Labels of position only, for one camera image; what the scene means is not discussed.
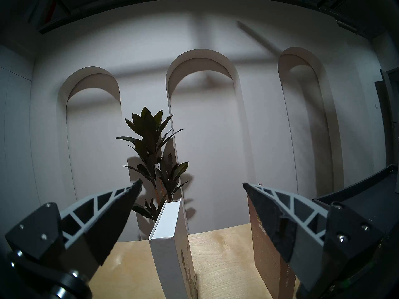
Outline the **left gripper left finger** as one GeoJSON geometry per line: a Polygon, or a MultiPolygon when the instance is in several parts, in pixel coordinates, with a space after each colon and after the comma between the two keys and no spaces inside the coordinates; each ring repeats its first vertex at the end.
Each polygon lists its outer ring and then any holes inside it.
{"type": "Polygon", "coordinates": [[[77,270],[91,279],[102,266],[125,228],[142,190],[131,186],[87,196],[59,211],[48,202],[5,234],[12,251],[54,270],[77,270]]]}

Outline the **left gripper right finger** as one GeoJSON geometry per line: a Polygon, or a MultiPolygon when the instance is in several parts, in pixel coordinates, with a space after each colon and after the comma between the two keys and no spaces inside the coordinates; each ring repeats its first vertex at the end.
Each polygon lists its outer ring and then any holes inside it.
{"type": "Polygon", "coordinates": [[[377,263],[383,232],[353,209],[328,209],[298,194],[243,183],[273,246],[299,278],[301,299],[355,298],[377,263]]]}

